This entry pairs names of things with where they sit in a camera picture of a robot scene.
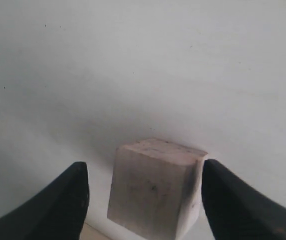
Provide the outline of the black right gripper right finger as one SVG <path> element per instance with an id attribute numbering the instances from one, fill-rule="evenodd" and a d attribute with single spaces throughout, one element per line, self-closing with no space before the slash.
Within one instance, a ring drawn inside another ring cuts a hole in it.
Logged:
<path id="1" fill-rule="evenodd" d="M 215 159 L 204 162 L 201 195 L 215 239 L 286 240 L 286 208 Z"/>

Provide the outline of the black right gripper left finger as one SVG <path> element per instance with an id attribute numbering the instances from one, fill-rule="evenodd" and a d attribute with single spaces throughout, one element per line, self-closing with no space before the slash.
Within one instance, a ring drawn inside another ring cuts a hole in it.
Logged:
<path id="1" fill-rule="evenodd" d="M 87 165 L 75 162 L 33 198 L 0 217 L 0 240 L 78 240 L 89 196 Z"/>

